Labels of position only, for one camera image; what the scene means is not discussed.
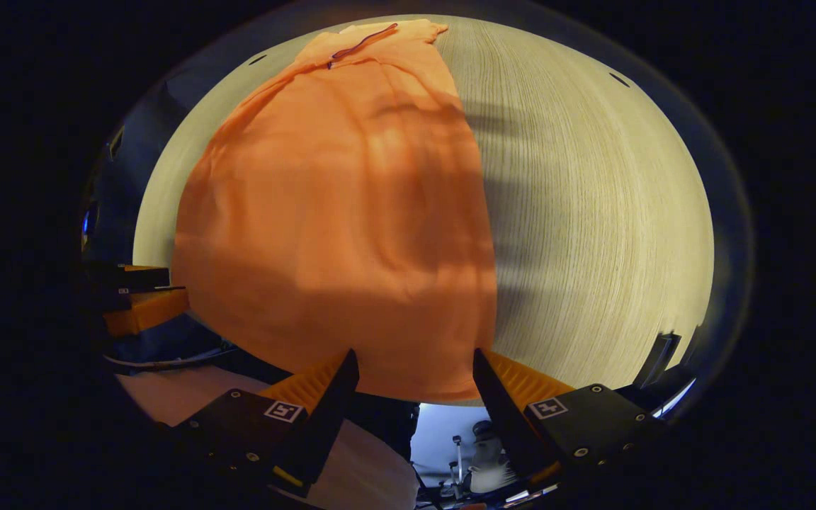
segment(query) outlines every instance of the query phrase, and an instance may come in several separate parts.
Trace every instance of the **wooden table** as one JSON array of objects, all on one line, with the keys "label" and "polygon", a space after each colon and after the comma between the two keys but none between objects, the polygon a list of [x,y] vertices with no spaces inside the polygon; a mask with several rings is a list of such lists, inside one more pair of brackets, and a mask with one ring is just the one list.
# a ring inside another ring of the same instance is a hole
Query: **wooden table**
[{"label": "wooden table", "polygon": [[171,265],[188,174],[247,94],[320,32],[418,18],[450,27],[435,45],[480,146],[498,278],[493,349],[575,387],[621,387],[657,333],[674,329],[676,365],[703,322],[713,278],[710,209],[686,145],[620,72],[496,23],[358,20],[242,62],[162,152],[140,206],[134,264]]}]

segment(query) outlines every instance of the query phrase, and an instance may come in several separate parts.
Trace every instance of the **orange cloth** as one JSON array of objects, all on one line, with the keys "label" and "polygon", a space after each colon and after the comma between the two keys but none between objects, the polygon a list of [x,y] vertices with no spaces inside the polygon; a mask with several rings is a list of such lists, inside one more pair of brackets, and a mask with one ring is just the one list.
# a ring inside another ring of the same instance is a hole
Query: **orange cloth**
[{"label": "orange cloth", "polygon": [[391,25],[320,33],[233,110],[181,197],[172,281],[278,367],[353,348],[359,391],[478,397],[496,317],[480,155],[431,44],[446,26]]}]

